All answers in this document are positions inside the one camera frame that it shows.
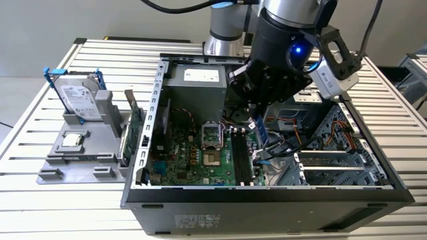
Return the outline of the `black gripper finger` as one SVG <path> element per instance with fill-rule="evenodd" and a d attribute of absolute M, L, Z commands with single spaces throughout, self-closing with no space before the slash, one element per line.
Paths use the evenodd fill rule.
<path fill-rule="evenodd" d="M 275 102 L 284 102 L 312 83 L 307 75 L 273 72 L 264 74 L 257 92 L 257 112 L 264 113 Z"/>
<path fill-rule="evenodd" d="M 259 113 L 259 87 L 260 63 L 248 62 L 227 73 L 227 80 L 239 98 L 248 105 L 249 113 Z"/>

